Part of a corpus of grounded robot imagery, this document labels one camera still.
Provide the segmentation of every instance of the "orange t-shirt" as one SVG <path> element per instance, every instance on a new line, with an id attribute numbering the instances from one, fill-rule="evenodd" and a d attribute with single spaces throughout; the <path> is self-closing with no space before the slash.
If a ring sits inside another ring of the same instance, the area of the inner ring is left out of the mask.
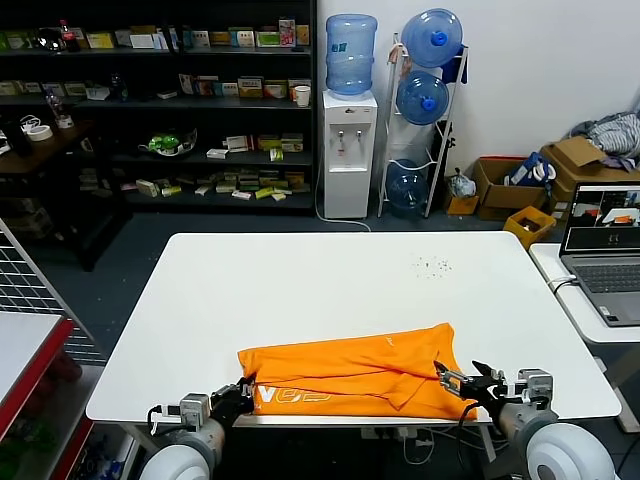
<path id="1" fill-rule="evenodd" d="M 459 370 L 448 323 L 411 332 L 252 348 L 258 415 L 353 415 L 457 420 L 469 403 L 440 385 L 434 360 Z M 470 412 L 469 418 L 475 418 Z"/>

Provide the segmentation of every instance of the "plastic bag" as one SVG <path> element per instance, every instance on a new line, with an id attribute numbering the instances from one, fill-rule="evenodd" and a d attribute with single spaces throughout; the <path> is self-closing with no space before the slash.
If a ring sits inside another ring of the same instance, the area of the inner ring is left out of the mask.
<path id="1" fill-rule="evenodd" d="M 454 197 L 473 197 L 476 194 L 476 182 L 462 175 L 456 168 L 456 174 L 449 179 L 449 190 Z"/>

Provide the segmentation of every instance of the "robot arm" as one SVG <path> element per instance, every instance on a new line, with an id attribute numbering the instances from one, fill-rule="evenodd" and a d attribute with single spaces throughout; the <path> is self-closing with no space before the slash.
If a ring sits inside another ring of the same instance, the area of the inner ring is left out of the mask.
<path id="1" fill-rule="evenodd" d="M 485 478 L 519 473 L 532 480 L 613 480 L 609 453 L 591 433 L 558 422 L 551 410 L 553 377 L 520 370 L 514 385 L 504 373 L 473 362 L 480 376 L 465 376 L 435 362 L 440 384 L 463 399 L 476 400 L 509 441 L 507 451 L 485 468 Z"/>
<path id="2" fill-rule="evenodd" d="M 149 460 L 140 480 L 211 479 L 222 459 L 225 432 L 240 415 L 253 412 L 251 383 L 252 379 L 241 378 L 211 397 L 195 393 L 184 397 L 180 401 L 184 429 L 172 433 L 173 444 Z"/>

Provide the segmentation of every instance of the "wire mesh panel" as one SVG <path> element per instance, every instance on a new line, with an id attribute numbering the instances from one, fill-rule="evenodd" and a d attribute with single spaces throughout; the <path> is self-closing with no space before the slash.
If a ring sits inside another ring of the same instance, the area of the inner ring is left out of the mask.
<path id="1" fill-rule="evenodd" d="M 104 365 L 106 357 L 42 271 L 0 220 L 0 311 L 54 314 L 74 322 L 64 350 L 80 364 Z"/>

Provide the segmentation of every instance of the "laptop keyboard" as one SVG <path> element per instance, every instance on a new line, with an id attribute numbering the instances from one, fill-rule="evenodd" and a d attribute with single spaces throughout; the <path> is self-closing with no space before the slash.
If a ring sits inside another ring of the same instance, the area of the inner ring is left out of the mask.
<path id="1" fill-rule="evenodd" d="M 575 269 L 593 293 L 640 292 L 640 264 L 594 265 Z"/>

